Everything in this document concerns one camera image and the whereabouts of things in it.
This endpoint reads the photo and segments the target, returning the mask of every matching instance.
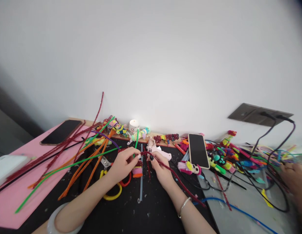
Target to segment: wall outlet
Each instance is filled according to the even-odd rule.
[[[268,117],[260,115],[260,113],[263,111],[275,117],[278,115],[283,115],[288,118],[293,116],[293,114],[291,113],[254,106],[247,103],[242,103],[234,112],[232,112],[230,116],[228,116],[228,118],[271,127],[274,121]],[[282,119],[276,119],[276,125],[280,124],[282,121],[283,121]]]

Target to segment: red scissors handle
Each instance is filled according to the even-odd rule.
[[[122,186],[122,187],[126,187],[129,183],[130,183],[130,181],[131,181],[131,172],[129,173],[129,179],[128,179],[128,181],[124,184],[124,182],[123,181],[121,181],[120,182],[120,185]]]

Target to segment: black smartphone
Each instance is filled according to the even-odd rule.
[[[58,145],[65,141],[73,132],[75,132],[78,126],[80,126],[81,124],[82,121],[80,120],[66,120],[45,139],[43,139],[40,144]]]
[[[190,162],[201,168],[209,169],[209,159],[206,152],[205,141],[202,135],[188,134]]]

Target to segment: yellow scissors handle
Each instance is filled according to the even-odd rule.
[[[107,171],[102,170],[101,173],[100,173],[99,179],[101,179],[101,177],[103,176],[103,174],[106,175],[106,173],[107,173]],[[118,187],[119,187],[119,192],[118,192],[118,194],[117,194],[117,195],[114,195],[114,196],[108,196],[108,195],[105,194],[105,195],[103,196],[103,198],[104,198],[105,200],[107,200],[107,201],[113,201],[113,200],[115,200],[116,198],[118,198],[118,197],[121,195],[121,193],[122,193],[122,186],[120,185],[120,183],[117,183],[117,185],[118,185]]]

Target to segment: person's hand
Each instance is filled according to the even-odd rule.
[[[171,184],[173,184],[175,181],[173,179],[172,173],[170,170],[168,170],[167,168],[161,166],[157,160],[159,160],[160,162],[164,163],[166,166],[170,167],[167,158],[165,158],[163,155],[161,155],[159,152],[154,151],[152,152],[153,156],[155,158],[153,158],[152,156],[148,155],[148,161],[151,161],[152,167],[153,169],[156,171],[157,173],[157,178],[159,180],[159,182],[161,183],[161,185],[163,186],[163,188],[165,190],[167,190],[169,188],[169,186]]]
[[[140,158],[141,154],[139,150],[134,147],[127,148],[117,155],[107,175],[112,179],[113,183],[117,184],[128,176]]]
[[[280,168],[280,176],[294,195],[298,210],[302,213],[302,165],[286,163]]]

